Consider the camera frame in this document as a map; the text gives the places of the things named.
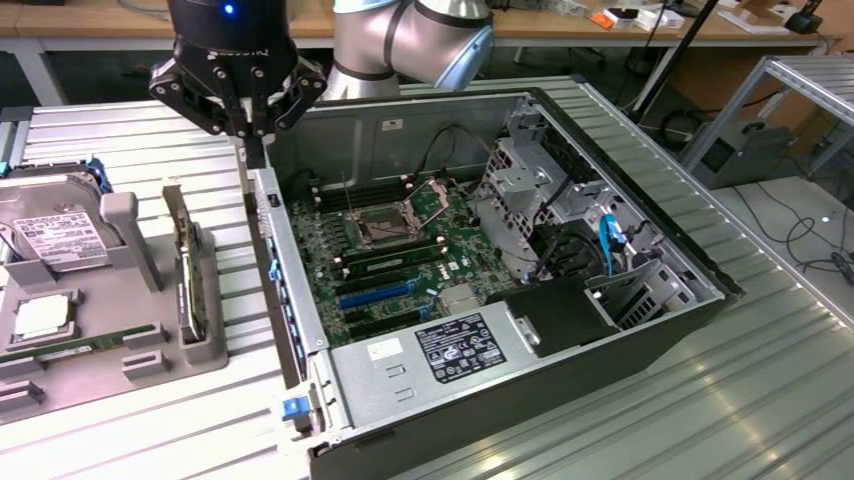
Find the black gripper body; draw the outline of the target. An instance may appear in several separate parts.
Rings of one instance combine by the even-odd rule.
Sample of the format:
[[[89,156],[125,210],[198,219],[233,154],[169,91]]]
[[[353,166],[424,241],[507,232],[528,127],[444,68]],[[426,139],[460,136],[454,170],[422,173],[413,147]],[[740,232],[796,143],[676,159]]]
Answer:
[[[220,63],[233,75],[237,95],[256,98],[256,58],[285,62],[297,56],[284,1],[169,1],[173,56],[208,83],[204,66]]]

